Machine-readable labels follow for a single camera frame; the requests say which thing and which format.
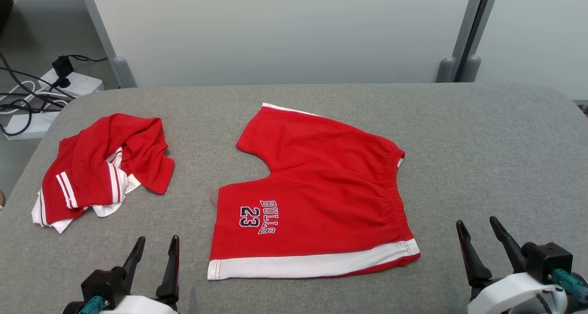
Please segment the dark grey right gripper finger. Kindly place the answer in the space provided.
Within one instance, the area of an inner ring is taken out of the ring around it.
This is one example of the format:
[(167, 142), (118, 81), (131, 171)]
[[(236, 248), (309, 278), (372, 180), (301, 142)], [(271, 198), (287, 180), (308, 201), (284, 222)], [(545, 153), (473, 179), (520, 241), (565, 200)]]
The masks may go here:
[(468, 229), (462, 220), (456, 222), (456, 228), (469, 286), (488, 286), (492, 281), (492, 273), (479, 258)]
[(496, 239), (502, 243), (503, 248), (506, 251), (509, 262), (513, 268), (513, 273), (522, 274), (526, 272), (527, 259), (523, 256), (520, 245), (508, 233), (497, 217), (491, 216), (489, 222)]

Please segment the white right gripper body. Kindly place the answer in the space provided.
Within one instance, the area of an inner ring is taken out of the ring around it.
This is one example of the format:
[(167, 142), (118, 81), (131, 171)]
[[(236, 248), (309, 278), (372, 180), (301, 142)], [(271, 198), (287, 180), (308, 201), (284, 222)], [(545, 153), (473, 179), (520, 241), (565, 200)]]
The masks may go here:
[(483, 289), (468, 304), (469, 314), (564, 314), (565, 290), (543, 285), (529, 274), (511, 274)]

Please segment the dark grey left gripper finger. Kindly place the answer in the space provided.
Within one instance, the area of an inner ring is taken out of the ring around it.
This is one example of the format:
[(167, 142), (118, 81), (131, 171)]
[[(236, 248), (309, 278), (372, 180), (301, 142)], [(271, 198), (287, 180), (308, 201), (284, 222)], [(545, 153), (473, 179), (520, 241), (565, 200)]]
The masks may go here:
[(166, 305), (177, 305), (179, 301), (179, 236), (174, 235), (168, 249), (168, 262), (162, 284), (156, 289), (156, 301)]
[(145, 236), (139, 237), (130, 254), (128, 255), (126, 261), (124, 262), (124, 283), (134, 282), (136, 266), (141, 261), (145, 243)]

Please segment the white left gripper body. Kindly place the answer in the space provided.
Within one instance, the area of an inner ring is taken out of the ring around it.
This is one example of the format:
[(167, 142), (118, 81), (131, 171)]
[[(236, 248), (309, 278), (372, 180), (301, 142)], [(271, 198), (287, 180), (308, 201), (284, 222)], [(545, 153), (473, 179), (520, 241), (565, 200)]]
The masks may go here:
[(143, 296), (126, 296), (115, 308), (105, 308), (100, 314), (177, 314), (169, 305)]

